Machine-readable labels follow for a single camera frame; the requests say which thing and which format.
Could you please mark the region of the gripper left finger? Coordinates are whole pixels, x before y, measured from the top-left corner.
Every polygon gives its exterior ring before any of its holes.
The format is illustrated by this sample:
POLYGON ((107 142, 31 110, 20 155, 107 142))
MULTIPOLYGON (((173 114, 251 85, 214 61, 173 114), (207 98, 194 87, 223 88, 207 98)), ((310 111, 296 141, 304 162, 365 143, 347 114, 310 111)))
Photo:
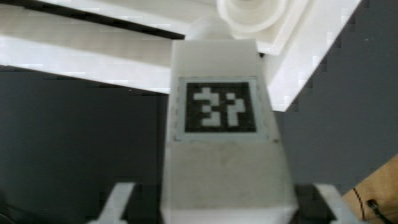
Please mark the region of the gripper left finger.
POLYGON ((127 220, 123 219, 123 214, 127 210, 134 188, 134 182, 116 184, 98 219, 89 221, 88 224, 129 224, 127 220))

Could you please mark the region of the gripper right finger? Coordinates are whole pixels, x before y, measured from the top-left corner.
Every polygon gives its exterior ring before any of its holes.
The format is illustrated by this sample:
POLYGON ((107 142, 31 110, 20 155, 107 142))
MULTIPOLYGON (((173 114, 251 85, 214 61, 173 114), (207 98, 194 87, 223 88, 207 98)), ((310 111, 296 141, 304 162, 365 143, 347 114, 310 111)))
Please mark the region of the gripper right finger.
POLYGON ((317 184, 315 187, 336 217, 336 219, 331 221, 331 224, 368 224, 356 217, 336 187, 329 184, 317 184))

